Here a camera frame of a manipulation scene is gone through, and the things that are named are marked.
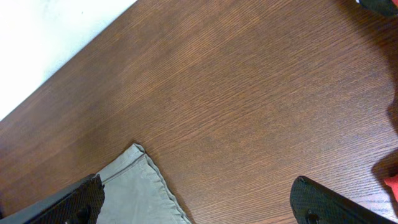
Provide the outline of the dark garment under pile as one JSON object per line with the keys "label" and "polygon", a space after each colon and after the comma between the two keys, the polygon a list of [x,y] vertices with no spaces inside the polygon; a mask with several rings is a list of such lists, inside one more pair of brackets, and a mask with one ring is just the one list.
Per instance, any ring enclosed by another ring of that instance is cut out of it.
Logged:
{"label": "dark garment under pile", "polygon": [[397,0],[356,0],[356,2],[382,16],[393,17],[397,15]]}

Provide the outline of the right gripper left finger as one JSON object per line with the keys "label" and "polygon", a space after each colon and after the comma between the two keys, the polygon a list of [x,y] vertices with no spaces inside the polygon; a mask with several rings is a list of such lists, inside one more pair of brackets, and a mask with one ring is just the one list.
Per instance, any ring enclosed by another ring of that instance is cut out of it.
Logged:
{"label": "right gripper left finger", "polygon": [[104,204],[101,177],[90,174],[27,208],[1,219],[1,224],[95,224]]}

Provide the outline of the red printed t-shirt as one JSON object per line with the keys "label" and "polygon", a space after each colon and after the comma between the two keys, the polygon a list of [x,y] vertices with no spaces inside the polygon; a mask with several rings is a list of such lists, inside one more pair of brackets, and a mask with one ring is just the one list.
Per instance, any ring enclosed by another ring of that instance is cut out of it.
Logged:
{"label": "red printed t-shirt", "polygon": [[[394,81],[394,100],[390,107],[388,108],[388,112],[392,121],[392,124],[394,126],[395,131],[397,132],[397,24],[394,26],[394,34],[393,38],[394,41],[391,44],[390,47],[388,47],[387,53],[389,53],[389,56],[391,57],[391,66],[392,70],[394,71],[394,74],[392,76],[392,79]],[[396,154],[394,155],[393,158],[393,165],[389,169],[389,174],[391,175],[390,177],[384,179],[384,182],[387,186],[389,186],[392,189],[392,193],[394,194],[394,198],[397,200],[397,150]]]}

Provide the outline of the khaki shorts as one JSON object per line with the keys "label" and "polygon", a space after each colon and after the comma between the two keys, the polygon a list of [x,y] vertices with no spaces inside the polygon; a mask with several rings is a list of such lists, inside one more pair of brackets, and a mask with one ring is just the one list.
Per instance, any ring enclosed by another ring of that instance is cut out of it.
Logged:
{"label": "khaki shorts", "polygon": [[191,222],[141,145],[132,144],[98,175],[105,194],[98,223]]}

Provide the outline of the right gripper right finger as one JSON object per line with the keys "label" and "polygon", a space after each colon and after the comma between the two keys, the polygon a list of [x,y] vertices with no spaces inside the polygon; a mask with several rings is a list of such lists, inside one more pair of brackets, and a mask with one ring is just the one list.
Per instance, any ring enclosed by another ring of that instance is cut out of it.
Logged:
{"label": "right gripper right finger", "polygon": [[294,180],[290,206],[299,224],[394,224],[306,176]]}

